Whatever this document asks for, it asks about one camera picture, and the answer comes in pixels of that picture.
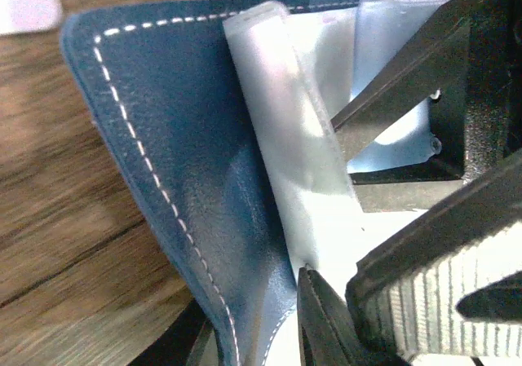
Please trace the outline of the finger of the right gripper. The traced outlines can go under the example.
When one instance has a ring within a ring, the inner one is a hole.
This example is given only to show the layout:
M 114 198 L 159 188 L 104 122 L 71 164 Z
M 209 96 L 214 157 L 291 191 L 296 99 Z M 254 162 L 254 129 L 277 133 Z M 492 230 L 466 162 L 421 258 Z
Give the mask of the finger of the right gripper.
M 429 209 L 520 142 L 521 0 L 363 0 L 332 118 L 367 212 Z
M 521 160 L 434 205 L 347 284 L 360 340 L 393 355 L 521 355 Z

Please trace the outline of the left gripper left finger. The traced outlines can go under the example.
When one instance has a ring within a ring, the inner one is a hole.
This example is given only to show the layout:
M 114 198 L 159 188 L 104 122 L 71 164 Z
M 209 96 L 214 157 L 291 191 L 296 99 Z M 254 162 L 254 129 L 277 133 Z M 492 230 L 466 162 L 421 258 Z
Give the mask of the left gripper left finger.
M 219 352 L 215 330 L 210 321 L 206 321 L 196 336 L 189 352 L 187 366 L 219 366 Z

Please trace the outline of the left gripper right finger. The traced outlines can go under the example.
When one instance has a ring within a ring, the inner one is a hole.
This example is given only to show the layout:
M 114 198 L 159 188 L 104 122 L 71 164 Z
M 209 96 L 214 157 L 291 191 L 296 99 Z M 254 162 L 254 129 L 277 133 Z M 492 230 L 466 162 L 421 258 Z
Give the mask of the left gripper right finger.
M 299 269 L 297 312 L 302 365 L 390 365 L 359 341 L 345 302 L 317 271 Z

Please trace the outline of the blue leather card holder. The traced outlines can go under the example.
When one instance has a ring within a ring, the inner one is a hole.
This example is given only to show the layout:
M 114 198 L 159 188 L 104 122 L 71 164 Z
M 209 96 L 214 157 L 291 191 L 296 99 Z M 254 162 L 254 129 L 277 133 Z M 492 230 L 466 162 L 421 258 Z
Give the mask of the blue leather card holder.
M 338 294 L 427 209 L 367 212 L 331 118 L 363 0 L 181 0 L 86 11 L 61 33 L 95 125 L 211 322 L 219 365 L 297 365 L 297 277 Z

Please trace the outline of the white card with red dot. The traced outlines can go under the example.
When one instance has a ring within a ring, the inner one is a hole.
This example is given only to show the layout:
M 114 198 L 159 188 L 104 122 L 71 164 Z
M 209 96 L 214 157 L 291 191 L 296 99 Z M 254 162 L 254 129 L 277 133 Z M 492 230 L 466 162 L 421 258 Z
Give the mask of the white card with red dot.
M 1 0 L 1 36 L 46 32 L 63 18 L 60 0 Z

